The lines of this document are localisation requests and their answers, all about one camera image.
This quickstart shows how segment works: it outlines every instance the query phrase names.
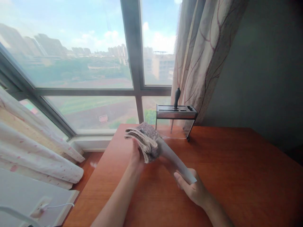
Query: curtain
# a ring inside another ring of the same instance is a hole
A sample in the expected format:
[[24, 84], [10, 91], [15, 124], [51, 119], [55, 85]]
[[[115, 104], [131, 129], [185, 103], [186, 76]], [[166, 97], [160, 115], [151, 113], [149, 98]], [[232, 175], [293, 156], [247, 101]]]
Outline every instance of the curtain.
[[192, 104], [201, 125], [248, 0], [188, 0], [181, 6], [171, 102]]
[[84, 158], [0, 88], [0, 168], [65, 189], [79, 182]]

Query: patterned curtain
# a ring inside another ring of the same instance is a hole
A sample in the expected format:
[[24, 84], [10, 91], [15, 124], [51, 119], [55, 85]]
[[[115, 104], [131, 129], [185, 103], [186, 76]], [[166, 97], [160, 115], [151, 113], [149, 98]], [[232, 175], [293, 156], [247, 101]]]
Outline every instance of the patterned curtain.
[[70, 189], [84, 158], [0, 88], [0, 168]]
[[182, 2], [175, 48], [172, 97], [180, 87], [179, 105], [192, 104], [200, 125], [248, 0]]

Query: wooden table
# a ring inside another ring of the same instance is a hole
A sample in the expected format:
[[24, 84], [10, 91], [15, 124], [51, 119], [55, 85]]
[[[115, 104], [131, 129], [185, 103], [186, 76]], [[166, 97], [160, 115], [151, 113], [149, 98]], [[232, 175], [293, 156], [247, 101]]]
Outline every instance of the wooden table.
[[[65, 227], [90, 226], [120, 181], [132, 142], [122, 124], [93, 172]], [[249, 128], [194, 127], [191, 139], [168, 140], [236, 226], [295, 226], [302, 221], [303, 168]], [[146, 166], [125, 226], [211, 226], [157, 160]]]

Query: folded towel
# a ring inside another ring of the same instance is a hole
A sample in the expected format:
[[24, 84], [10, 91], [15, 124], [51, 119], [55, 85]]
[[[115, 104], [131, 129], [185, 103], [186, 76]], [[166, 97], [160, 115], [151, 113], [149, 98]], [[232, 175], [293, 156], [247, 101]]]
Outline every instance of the folded towel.
[[159, 157], [160, 153], [158, 151], [156, 140], [161, 138], [161, 136], [153, 126], [143, 122], [139, 126], [135, 128], [127, 128], [125, 131], [125, 139], [135, 138], [138, 141], [145, 163], [150, 163]]

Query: wooden floor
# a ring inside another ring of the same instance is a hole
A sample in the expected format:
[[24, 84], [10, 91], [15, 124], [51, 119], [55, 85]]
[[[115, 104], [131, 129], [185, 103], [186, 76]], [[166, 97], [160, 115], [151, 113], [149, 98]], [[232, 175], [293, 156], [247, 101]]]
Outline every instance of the wooden floor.
[[83, 154], [83, 157], [85, 158], [85, 161], [82, 163], [78, 163], [77, 166], [81, 167], [84, 170], [83, 177], [79, 181], [79, 183], [74, 184], [71, 190], [77, 190], [79, 191], [79, 195], [77, 196], [74, 204], [76, 204], [81, 192], [83, 191], [86, 183], [88, 182], [89, 178], [91, 177], [92, 173], [94, 172], [95, 168], [97, 167], [97, 164], [99, 163], [102, 155], [104, 152], [87, 152]]

